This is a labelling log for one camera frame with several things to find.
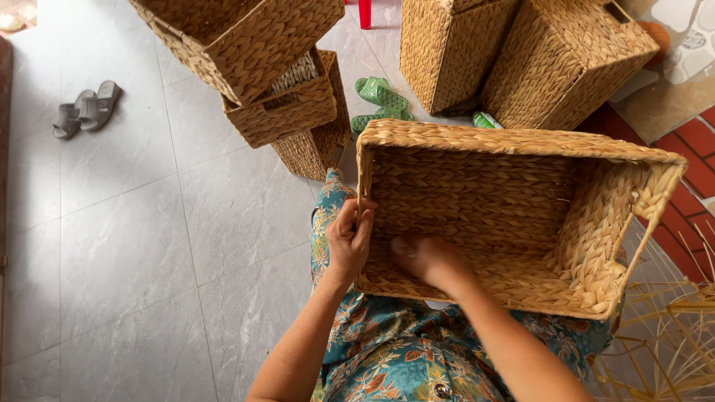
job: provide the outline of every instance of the green can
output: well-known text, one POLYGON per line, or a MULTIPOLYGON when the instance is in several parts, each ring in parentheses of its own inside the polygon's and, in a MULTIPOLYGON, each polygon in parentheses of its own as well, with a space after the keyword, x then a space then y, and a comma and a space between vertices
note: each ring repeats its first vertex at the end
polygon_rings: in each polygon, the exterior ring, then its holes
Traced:
POLYGON ((483 129, 503 129, 501 124, 494 120, 494 117, 487 112, 476 112, 472 116, 472 123, 474 127, 481 127, 483 129))

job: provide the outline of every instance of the shirt button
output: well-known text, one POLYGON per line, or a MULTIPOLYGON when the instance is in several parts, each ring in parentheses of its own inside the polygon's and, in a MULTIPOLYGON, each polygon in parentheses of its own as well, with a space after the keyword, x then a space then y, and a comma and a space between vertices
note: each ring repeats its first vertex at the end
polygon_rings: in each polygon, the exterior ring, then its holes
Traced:
POLYGON ((435 384, 435 394, 442 399, 449 398, 449 388, 444 384, 435 384))

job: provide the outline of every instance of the hand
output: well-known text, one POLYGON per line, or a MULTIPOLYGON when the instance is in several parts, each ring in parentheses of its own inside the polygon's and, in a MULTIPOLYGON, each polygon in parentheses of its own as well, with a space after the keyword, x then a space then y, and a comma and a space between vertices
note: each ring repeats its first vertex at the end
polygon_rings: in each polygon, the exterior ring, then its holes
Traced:
POLYGON ((326 227, 330 265, 325 270, 322 280, 327 277, 338 285, 350 286, 358 276, 368 259, 370 233, 373 231, 377 207, 376 202, 364 200, 365 210, 360 218, 360 226, 357 231, 354 231, 358 220, 358 201, 354 199, 345 201, 337 218, 326 227))
POLYGON ((464 283, 475 283, 460 261, 457 247, 440 237, 399 236, 390 245, 400 268, 452 298, 464 283))

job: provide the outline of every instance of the green slipper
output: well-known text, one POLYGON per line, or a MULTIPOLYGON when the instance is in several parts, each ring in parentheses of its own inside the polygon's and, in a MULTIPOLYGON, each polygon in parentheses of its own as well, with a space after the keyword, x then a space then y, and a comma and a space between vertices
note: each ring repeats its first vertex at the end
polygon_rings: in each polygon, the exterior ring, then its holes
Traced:
POLYGON ((363 132, 365 126, 368 125, 370 120, 386 118, 400 119, 405 120, 406 122, 412 122, 415 120, 415 116, 412 113, 406 112, 404 110, 399 113, 396 113, 394 109, 386 110, 384 107, 381 107, 375 114, 364 114, 362 116, 353 117, 350 120, 350 128, 355 134, 360 134, 361 132, 363 132))
POLYGON ((357 94, 364 100, 390 109, 406 110, 407 99, 394 93, 384 78, 361 78, 355 83, 357 94))

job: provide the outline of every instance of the woman's right hand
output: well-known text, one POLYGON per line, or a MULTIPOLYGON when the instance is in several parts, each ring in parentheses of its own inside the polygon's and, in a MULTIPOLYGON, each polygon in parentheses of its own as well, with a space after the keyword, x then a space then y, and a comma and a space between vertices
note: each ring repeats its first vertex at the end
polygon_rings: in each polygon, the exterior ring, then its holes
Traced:
POLYGON ((466 283, 475 283, 460 261, 457 247, 440 237, 398 236, 391 242, 396 263, 412 276, 452 298, 466 283))

